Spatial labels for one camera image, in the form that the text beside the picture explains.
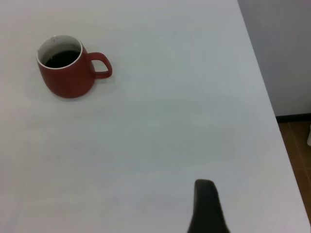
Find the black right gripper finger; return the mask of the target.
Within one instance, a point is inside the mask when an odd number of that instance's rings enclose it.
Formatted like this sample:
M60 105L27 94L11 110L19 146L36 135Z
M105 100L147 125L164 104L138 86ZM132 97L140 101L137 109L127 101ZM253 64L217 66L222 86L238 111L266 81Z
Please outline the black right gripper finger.
M214 182L198 179L194 184L193 213L189 233L228 233Z

